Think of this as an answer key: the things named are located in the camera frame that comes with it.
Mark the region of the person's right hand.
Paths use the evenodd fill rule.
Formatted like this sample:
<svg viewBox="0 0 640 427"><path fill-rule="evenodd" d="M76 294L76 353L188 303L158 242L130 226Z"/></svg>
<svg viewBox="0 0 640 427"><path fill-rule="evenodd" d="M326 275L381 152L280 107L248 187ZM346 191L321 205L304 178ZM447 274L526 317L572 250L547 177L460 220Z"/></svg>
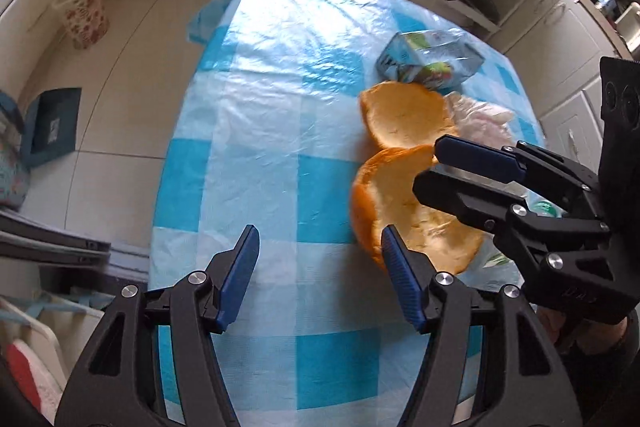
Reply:
<svg viewBox="0 0 640 427"><path fill-rule="evenodd" d="M597 355L615 346L626 334L628 320L617 324L570 320L564 313L538 307L538 320L544 326L550 340L559 351L576 345L586 355Z"/></svg>

